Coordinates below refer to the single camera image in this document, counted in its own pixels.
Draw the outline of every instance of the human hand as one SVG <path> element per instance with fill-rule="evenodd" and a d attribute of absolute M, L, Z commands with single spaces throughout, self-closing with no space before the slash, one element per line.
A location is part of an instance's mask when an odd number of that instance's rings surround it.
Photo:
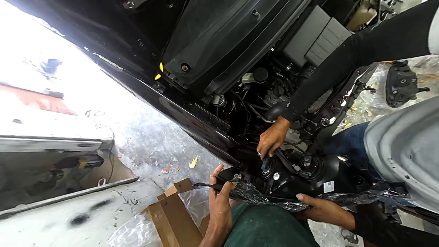
<path fill-rule="evenodd" d="M 316 222 L 325 222 L 341 226 L 349 231 L 355 229 L 355 218 L 339 205 L 328 200 L 312 198 L 304 194 L 297 194 L 297 199 L 312 206 L 298 213 L 299 218 L 307 218 Z"/>
<path fill-rule="evenodd" d="M 216 184 L 216 177 L 224 170 L 224 165 L 219 165 L 210 175 L 210 184 Z M 235 184 L 226 182 L 217 192 L 213 188 L 209 190 L 209 225 L 206 235 L 200 246 L 222 246 L 226 241 L 227 235 L 232 230 L 232 209 L 229 204 L 229 194 Z"/>
<path fill-rule="evenodd" d="M 268 151 L 268 156 L 273 157 L 274 151 L 282 145 L 290 128 L 290 122 L 279 116 L 276 122 L 262 133 L 259 139 L 259 145 L 256 150 L 261 154 L 261 160 L 264 159 Z"/>

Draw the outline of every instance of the black car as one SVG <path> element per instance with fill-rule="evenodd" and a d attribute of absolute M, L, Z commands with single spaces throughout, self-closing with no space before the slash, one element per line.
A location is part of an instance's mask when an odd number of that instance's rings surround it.
<path fill-rule="evenodd" d="M 178 123 L 272 198 L 358 193 L 373 179 L 325 142 L 364 89 L 360 68 L 292 123 L 261 161 L 259 136 L 344 39 L 358 2 L 314 0 L 8 0 L 45 20 L 110 77 Z"/>

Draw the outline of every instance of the cardboard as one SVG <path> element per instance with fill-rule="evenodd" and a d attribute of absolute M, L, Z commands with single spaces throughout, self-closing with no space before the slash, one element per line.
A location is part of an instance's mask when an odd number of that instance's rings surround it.
<path fill-rule="evenodd" d="M 197 228 L 178 196 L 178 193 L 192 189 L 188 178 L 177 182 L 157 197 L 158 202 L 143 211 L 154 222 L 164 247 L 196 247 L 203 240 L 209 216 L 203 218 Z"/>

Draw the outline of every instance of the label sticker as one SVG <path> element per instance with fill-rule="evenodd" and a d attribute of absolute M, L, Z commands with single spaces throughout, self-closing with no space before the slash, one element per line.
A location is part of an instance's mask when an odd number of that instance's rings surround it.
<path fill-rule="evenodd" d="M 323 183 L 323 193 L 333 192 L 335 189 L 334 181 Z"/>

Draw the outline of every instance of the debris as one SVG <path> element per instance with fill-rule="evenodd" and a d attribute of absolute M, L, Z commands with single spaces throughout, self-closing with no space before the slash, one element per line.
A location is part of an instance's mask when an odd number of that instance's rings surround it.
<path fill-rule="evenodd" d="M 161 172 L 161 173 L 168 174 L 168 173 L 169 173 L 169 170 L 171 169 L 171 166 L 172 166 L 172 165 L 171 165 L 171 163 L 169 162 L 169 164 L 168 164 L 168 169 L 166 169 L 166 170 L 165 170 L 165 169 L 161 169 L 160 172 Z"/>
<path fill-rule="evenodd" d="M 189 168 L 194 168 L 195 167 L 195 165 L 197 164 L 197 161 L 198 161 L 198 155 L 197 155 L 197 157 L 195 157 L 195 159 L 192 161 L 192 163 L 189 165 Z"/>

